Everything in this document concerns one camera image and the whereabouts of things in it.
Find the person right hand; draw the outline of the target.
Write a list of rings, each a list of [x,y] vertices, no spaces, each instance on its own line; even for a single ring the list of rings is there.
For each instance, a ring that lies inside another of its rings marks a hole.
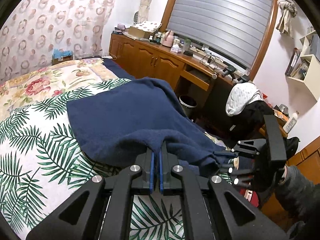
[[[289,167],[288,167],[287,165],[285,165],[285,167],[284,167],[284,173],[283,173],[283,175],[281,176],[281,179],[280,179],[278,185],[283,185],[283,184],[285,183],[286,178],[287,178],[287,175],[288,175],[288,169],[289,169]]]

